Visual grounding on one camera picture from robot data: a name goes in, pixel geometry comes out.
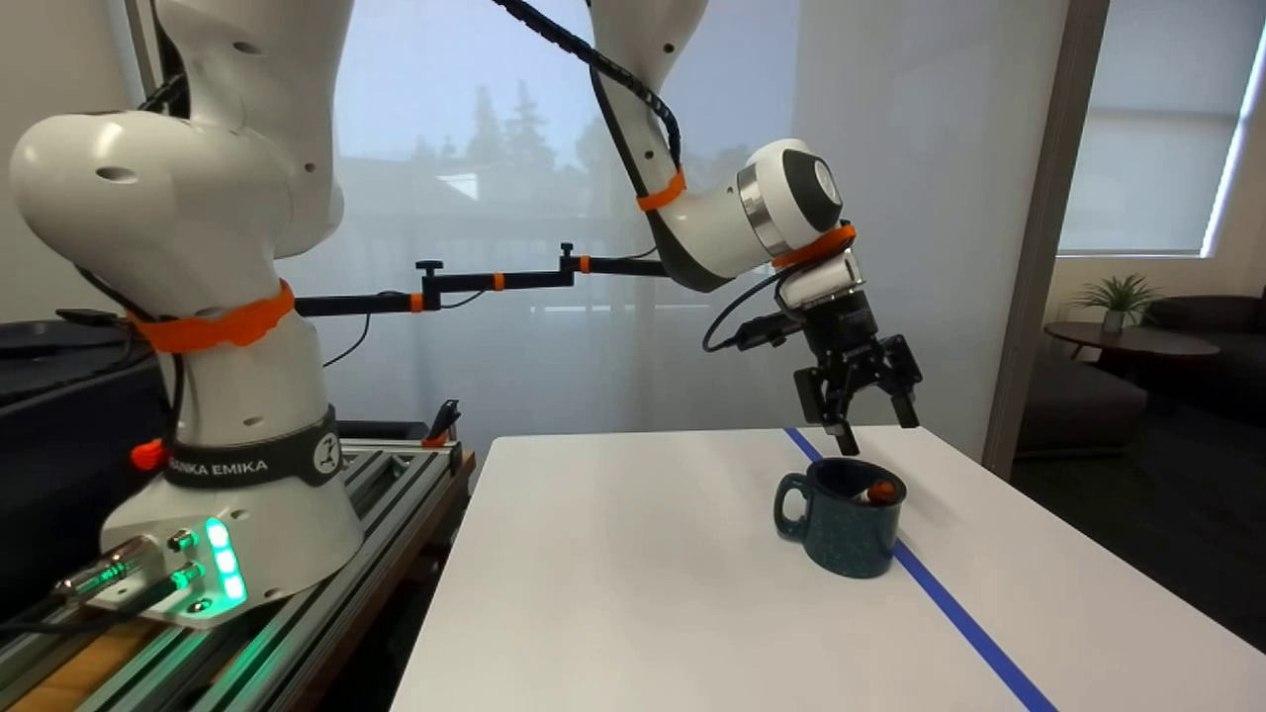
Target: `blue tape line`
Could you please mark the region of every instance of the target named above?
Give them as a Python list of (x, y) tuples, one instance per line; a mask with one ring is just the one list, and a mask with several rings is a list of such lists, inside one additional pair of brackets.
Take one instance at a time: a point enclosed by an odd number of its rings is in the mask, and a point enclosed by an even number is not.
[[(803, 438), (803, 431), (782, 428), (788, 438), (817, 461), (817, 446)], [(973, 614), (961, 610), (961, 602), (912, 559), (906, 540), (895, 547), (895, 559), (911, 568), (916, 588), (948, 616), (948, 625), (981, 654), (981, 662), (1013, 687), (1013, 697), (1030, 712), (1054, 712), (1057, 703), (1024, 675), (1024, 668), (1013, 663), (1013, 655), (978, 625)]]

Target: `white table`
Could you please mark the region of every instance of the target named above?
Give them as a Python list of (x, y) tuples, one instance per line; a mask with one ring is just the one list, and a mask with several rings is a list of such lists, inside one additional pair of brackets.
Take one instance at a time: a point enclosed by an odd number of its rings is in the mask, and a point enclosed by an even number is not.
[[(911, 485), (902, 547), (1057, 709), (1266, 709), (1263, 654), (936, 434), (860, 443)], [(836, 579), (773, 529), (803, 468), (782, 431), (498, 438), (394, 709), (1024, 709), (906, 566)]]

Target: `window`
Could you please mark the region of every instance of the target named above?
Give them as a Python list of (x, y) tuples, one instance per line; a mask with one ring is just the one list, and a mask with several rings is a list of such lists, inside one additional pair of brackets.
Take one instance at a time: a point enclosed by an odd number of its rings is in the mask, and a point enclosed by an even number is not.
[(1114, 0), (1081, 134), (1059, 253), (1210, 258), (1266, 0)]

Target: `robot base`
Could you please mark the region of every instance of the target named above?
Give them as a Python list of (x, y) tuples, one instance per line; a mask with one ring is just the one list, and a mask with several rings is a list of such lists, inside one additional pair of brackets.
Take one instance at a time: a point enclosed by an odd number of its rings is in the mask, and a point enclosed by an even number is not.
[(90, 606), (121, 610), (137, 588), (171, 583), (173, 588), (148, 616), (212, 627), (312, 588), (360, 551), (360, 536), (345, 480), (240, 490), (186, 490), (153, 480), (108, 519), (101, 551), (115, 551), (126, 573)]

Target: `mug handle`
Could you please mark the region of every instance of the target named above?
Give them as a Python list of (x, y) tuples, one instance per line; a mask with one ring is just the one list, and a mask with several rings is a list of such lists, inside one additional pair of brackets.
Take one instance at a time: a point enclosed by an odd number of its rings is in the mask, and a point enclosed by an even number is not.
[(799, 490), (803, 502), (810, 502), (810, 481), (808, 481), (803, 476), (788, 476), (788, 480), (779, 481), (779, 493), (777, 493), (777, 525), (779, 525), (782, 536), (796, 536), (796, 540), (799, 540), (799, 536), (808, 535), (808, 511), (803, 511), (803, 519), (796, 519), (796, 521), (782, 515), (782, 502), (788, 502), (791, 490)]

